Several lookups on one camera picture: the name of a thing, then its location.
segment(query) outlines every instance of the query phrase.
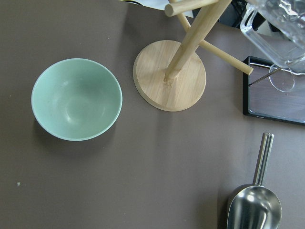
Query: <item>mint green bowl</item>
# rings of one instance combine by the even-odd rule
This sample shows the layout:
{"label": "mint green bowl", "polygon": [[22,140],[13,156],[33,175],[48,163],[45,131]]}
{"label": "mint green bowl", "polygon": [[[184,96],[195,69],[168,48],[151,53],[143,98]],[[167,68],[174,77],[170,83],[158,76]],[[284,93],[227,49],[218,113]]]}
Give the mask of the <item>mint green bowl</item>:
{"label": "mint green bowl", "polygon": [[38,123],[50,134],[82,141],[108,130],[121,111],[122,91],[114,75],[101,64],[67,59],[47,68],[31,97]]}

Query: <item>stainless steel scoop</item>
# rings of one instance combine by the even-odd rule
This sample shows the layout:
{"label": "stainless steel scoop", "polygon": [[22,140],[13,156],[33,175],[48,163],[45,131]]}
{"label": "stainless steel scoop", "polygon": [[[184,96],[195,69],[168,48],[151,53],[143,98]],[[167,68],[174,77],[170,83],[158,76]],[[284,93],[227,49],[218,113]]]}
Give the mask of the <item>stainless steel scoop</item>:
{"label": "stainless steel scoop", "polygon": [[252,184],[238,187],[229,201],[227,229],[276,229],[282,217],[277,196],[262,183],[273,134],[263,133]]}

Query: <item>wooden pole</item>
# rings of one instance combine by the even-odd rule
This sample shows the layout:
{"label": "wooden pole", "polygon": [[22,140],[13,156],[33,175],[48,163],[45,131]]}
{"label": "wooden pole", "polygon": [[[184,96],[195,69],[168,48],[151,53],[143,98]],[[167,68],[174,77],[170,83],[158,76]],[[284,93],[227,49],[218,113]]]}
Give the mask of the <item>wooden pole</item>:
{"label": "wooden pole", "polygon": [[218,2],[218,0],[183,0],[172,2],[165,6],[165,14],[168,17],[175,16],[189,10],[195,10],[203,6],[207,6]]}
{"label": "wooden pole", "polygon": [[186,61],[194,54],[199,43],[206,37],[230,2],[231,0],[219,0],[216,4],[207,6],[208,10],[203,11],[201,9],[199,11],[167,68],[164,78],[166,84],[172,85],[173,80],[177,77]]}
{"label": "wooden pole", "polygon": [[[177,14],[177,17],[183,26],[185,31],[188,31],[191,27],[189,21],[187,20],[186,16],[183,13]],[[199,43],[200,47],[210,51],[214,55],[218,56],[219,58],[223,59],[224,61],[231,64],[233,67],[237,68],[238,70],[246,73],[247,75],[251,74],[253,68],[250,67],[248,64],[243,63],[242,61],[236,59],[235,57],[227,54],[226,52],[222,51],[221,49],[215,47],[214,45],[210,44],[209,42],[202,40]]]}

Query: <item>wooden stand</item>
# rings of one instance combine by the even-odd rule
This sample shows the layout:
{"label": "wooden stand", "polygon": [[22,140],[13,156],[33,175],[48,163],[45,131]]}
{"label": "wooden stand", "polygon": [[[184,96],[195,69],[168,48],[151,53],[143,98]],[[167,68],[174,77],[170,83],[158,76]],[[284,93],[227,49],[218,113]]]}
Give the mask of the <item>wooden stand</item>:
{"label": "wooden stand", "polygon": [[134,63],[133,79],[140,95],[161,110],[187,109],[200,99],[205,88],[204,65],[196,53],[172,84],[164,83],[167,67],[179,47],[175,41],[154,42],[139,53]]}
{"label": "wooden stand", "polygon": [[[146,46],[133,67],[133,79],[140,95],[151,105],[165,111],[181,111],[193,106],[202,96],[206,74],[196,49],[201,46],[250,74],[248,65],[214,47],[204,38],[231,0],[170,0],[167,15],[177,15],[187,31],[182,43],[158,41]],[[202,7],[192,26],[180,13],[190,7]]]}

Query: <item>brown table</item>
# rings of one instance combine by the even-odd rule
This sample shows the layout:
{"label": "brown table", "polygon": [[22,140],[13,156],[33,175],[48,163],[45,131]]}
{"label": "brown table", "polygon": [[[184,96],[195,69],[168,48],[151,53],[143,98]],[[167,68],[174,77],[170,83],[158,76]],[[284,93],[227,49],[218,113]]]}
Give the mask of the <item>brown table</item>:
{"label": "brown table", "polygon": [[[263,132],[275,135],[265,186],[282,203],[280,228],[304,228],[305,129],[243,116],[239,70],[199,48],[207,85],[193,107],[164,112],[138,94],[137,54],[183,36],[177,18],[115,0],[0,2],[0,228],[223,229]],[[221,24],[206,39],[240,60],[264,57]],[[75,57],[109,68],[123,92],[114,126],[83,142],[51,136],[31,110],[37,77]]]}

